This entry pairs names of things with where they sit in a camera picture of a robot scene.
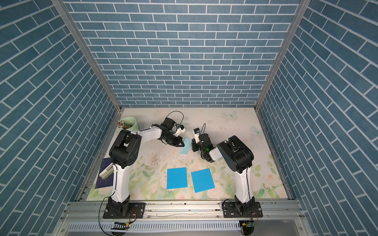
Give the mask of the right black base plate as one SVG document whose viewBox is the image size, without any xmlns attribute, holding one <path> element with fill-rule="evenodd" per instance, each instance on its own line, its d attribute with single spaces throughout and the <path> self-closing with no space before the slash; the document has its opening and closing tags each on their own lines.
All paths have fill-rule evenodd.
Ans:
<svg viewBox="0 0 378 236">
<path fill-rule="evenodd" d="M 225 200 L 221 204 L 224 218 L 262 218 L 262 208 L 260 202 L 239 204 L 230 200 Z"/>
</svg>

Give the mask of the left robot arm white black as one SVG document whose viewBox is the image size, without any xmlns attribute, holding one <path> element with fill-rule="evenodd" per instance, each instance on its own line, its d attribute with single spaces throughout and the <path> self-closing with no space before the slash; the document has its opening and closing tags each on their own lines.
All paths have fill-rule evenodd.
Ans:
<svg viewBox="0 0 378 236">
<path fill-rule="evenodd" d="M 124 218 L 130 215 L 131 166 L 138 159 L 141 145 L 151 140 L 160 140 L 173 147 L 184 147 L 180 136 L 183 132 L 185 127 L 170 118 L 165 118 L 162 124 L 153 124 L 148 129 L 120 131 L 109 152 L 114 172 L 113 193 L 108 197 L 104 217 Z"/>
</svg>

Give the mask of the dark blue notebook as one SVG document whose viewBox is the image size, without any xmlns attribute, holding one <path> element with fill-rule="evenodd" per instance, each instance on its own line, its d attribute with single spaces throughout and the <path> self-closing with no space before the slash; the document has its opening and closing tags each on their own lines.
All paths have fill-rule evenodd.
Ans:
<svg viewBox="0 0 378 236">
<path fill-rule="evenodd" d="M 110 157 L 104 158 L 101 162 L 98 172 L 98 178 L 95 184 L 95 189 L 110 187 L 113 185 L 113 163 Z"/>
</svg>

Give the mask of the blue paper sheet right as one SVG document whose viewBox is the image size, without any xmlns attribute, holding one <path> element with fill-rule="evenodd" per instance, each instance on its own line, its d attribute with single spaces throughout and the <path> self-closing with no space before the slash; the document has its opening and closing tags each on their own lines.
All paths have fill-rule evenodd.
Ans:
<svg viewBox="0 0 378 236">
<path fill-rule="evenodd" d="M 210 169 L 191 172 L 195 193 L 215 188 Z"/>
</svg>

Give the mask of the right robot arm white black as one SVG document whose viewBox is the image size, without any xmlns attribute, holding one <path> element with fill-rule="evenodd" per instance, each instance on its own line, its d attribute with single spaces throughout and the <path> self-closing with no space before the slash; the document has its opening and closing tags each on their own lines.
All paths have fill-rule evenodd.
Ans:
<svg viewBox="0 0 378 236">
<path fill-rule="evenodd" d="M 200 151 L 201 158 L 212 163 L 224 159 L 234 172 L 236 184 L 235 209 L 242 215 L 253 215 L 255 198 L 252 193 L 250 175 L 254 160 L 252 151 L 235 135 L 214 146 L 208 134 L 196 134 L 192 139 L 192 150 Z"/>
</svg>

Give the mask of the white stapler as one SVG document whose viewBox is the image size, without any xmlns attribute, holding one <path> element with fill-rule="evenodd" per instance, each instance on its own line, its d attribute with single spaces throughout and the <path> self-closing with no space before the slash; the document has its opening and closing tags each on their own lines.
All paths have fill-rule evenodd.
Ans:
<svg viewBox="0 0 378 236">
<path fill-rule="evenodd" d="M 114 173 L 113 164 L 109 164 L 103 171 L 100 172 L 99 177 L 103 180 L 106 180 Z"/>
</svg>

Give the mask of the light blue square paper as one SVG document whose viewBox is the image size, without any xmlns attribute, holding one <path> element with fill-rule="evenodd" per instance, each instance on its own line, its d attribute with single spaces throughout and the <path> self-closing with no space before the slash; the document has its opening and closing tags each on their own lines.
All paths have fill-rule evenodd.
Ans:
<svg viewBox="0 0 378 236">
<path fill-rule="evenodd" d="M 192 140 L 186 137 L 184 140 L 184 146 L 180 148 L 179 153 L 182 155 L 188 155 L 191 147 L 192 147 Z"/>
</svg>

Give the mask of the blue paper sheet left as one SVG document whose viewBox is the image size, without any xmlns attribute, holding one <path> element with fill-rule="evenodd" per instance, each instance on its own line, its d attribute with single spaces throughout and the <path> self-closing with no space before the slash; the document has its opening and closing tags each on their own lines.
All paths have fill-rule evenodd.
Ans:
<svg viewBox="0 0 378 236">
<path fill-rule="evenodd" d="M 167 189 L 188 187 L 187 168 L 172 168 L 167 170 Z"/>
</svg>

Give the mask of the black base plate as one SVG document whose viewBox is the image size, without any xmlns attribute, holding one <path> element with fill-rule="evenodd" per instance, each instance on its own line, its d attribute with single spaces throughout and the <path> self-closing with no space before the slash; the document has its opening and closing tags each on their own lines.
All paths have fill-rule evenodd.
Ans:
<svg viewBox="0 0 378 236">
<path fill-rule="evenodd" d="M 103 219 L 142 219 L 146 203 L 144 202 L 131 202 L 126 204 L 113 204 L 107 203 L 104 210 Z"/>
<path fill-rule="evenodd" d="M 262 218 L 262 208 L 260 202 L 239 204 L 230 200 L 225 200 L 221 204 L 224 218 Z"/>
</svg>

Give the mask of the blue paper sheet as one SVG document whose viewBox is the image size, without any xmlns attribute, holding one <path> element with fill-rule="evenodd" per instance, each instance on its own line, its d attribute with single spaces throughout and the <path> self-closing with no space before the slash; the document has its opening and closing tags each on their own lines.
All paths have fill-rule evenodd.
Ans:
<svg viewBox="0 0 378 236">
<path fill-rule="evenodd" d="M 187 168 L 172 168 L 167 170 L 167 189 L 188 187 Z"/>
<path fill-rule="evenodd" d="M 215 188 L 210 169 L 191 172 L 195 193 Z"/>
</svg>

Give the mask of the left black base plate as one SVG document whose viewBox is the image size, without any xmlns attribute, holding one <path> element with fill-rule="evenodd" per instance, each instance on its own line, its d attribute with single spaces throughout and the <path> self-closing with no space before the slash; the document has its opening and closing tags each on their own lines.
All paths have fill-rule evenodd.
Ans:
<svg viewBox="0 0 378 236">
<path fill-rule="evenodd" d="M 142 219 L 146 203 L 144 202 L 131 202 L 126 204 L 113 204 L 107 203 L 104 210 L 103 219 Z"/>
</svg>

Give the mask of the green pencil cup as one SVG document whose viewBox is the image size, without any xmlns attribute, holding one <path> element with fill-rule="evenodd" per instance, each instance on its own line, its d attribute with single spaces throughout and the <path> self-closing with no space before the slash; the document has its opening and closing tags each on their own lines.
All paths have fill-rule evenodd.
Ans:
<svg viewBox="0 0 378 236">
<path fill-rule="evenodd" d="M 122 118 L 121 121 L 123 121 L 126 125 L 129 126 L 128 131 L 139 131 L 139 125 L 134 117 L 125 117 Z"/>
</svg>

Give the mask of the aluminium mounting rail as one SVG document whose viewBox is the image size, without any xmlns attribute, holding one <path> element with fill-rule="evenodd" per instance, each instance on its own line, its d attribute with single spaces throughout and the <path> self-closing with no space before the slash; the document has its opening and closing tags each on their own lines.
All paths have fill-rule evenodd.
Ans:
<svg viewBox="0 0 378 236">
<path fill-rule="evenodd" d="M 223 210 L 222 200 L 159 200 L 144 201 L 144 208 L 139 202 L 132 201 L 134 210 L 131 217 L 124 220 L 134 220 L 135 214 L 143 216 L 142 220 L 221 220 Z M 263 217 L 260 220 L 297 220 L 304 219 L 305 214 L 297 200 L 259 199 Z M 103 219 L 106 203 L 100 201 L 69 202 L 60 221 L 92 222 Z"/>
</svg>

